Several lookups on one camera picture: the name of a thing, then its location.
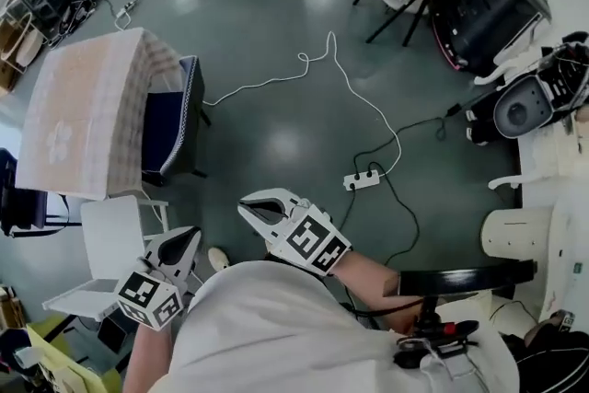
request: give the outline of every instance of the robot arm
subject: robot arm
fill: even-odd
[[[201,230],[180,227],[154,238],[145,254],[115,288],[122,312],[148,328],[162,330],[183,309],[187,279],[196,265]]]
[[[328,275],[352,247],[328,214],[286,189],[251,193],[237,210],[271,243],[271,254],[320,276]]]

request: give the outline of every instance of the extension cord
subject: extension cord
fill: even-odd
[[[366,187],[373,187],[380,183],[380,175],[376,170],[350,174],[343,178],[343,186],[347,191],[357,191]]]

